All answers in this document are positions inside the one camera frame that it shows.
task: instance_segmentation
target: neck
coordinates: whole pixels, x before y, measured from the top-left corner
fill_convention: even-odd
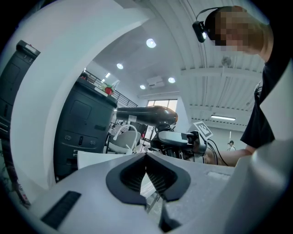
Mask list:
[[[259,52],[260,57],[265,61],[269,61],[273,50],[274,35],[270,25],[262,25],[263,45]]]

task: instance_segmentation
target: ceiling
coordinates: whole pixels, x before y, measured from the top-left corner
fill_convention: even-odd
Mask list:
[[[204,120],[208,126],[244,131],[254,106],[254,87],[261,80],[264,66],[258,55],[221,51],[208,39],[199,43],[191,24],[194,14],[224,5],[239,5],[258,20],[267,23],[249,2],[239,0],[140,0],[155,18],[121,36],[107,46],[94,61],[128,83],[138,96],[179,93],[190,121]],[[209,14],[203,13],[204,21]],[[153,38],[157,46],[149,48]],[[222,58],[231,64],[223,68]],[[116,67],[122,63],[123,70]],[[164,87],[141,90],[147,79],[161,76]],[[174,77],[175,84],[168,83]],[[212,114],[235,117],[235,121],[214,121]]]

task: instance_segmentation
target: window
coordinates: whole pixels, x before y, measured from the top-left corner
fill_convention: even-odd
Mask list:
[[[170,108],[173,111],[176,111],[177,100],[148,101],[147,106],[165,106]]]

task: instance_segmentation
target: black t-shirt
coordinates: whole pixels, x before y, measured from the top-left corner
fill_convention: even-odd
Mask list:
[[[260,146],[272,142],[275,139],[271,127],[260,109],[260,104],[280,80],[280,77],[285,71],[290,59],[286,45],[290,42],[284,40],[284,34],[279,32],[277,26],[271,24],[271,28],[274,35],[273,49],[270,59],[265,63],[263,69],[263,85],[260,96],[258,96],[258,93],[255,92],[255,106],[246,130],[241,138],[241,141],[254,148],[259,148]]]

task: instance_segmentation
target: metal railing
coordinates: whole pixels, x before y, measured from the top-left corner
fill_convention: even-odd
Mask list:
[[[88,76],[87,81],[92,83],[94,86],[99,87],[103,84],[103,82],[92,73],[86,70],[84,70],[83,72],[86,73]],[[125,97],[123,94],[119,93],[116,90],[112,97],[118,101],[118,107],[137,107],[137,104],[135,104],[133,101],[129,100],[127,97]]]

